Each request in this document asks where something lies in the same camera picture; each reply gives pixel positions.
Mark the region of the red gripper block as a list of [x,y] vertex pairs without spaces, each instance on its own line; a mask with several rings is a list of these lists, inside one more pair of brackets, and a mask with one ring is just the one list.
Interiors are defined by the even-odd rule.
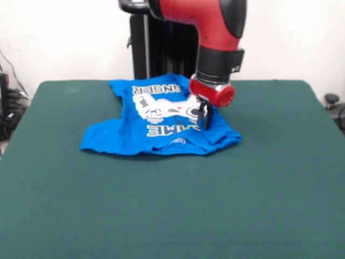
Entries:
[[205,83],[197,79],[194,74],[189,81],[189,91],[191,94],[201,99],[201,103],[198,109],[198,125],[204,118],[206,106],[207,113],[204,122],[205,130],[208,130],[211,126],[212,105],[217,108],[227,107],[233,101],[236,92],[235,88],[229,83]]

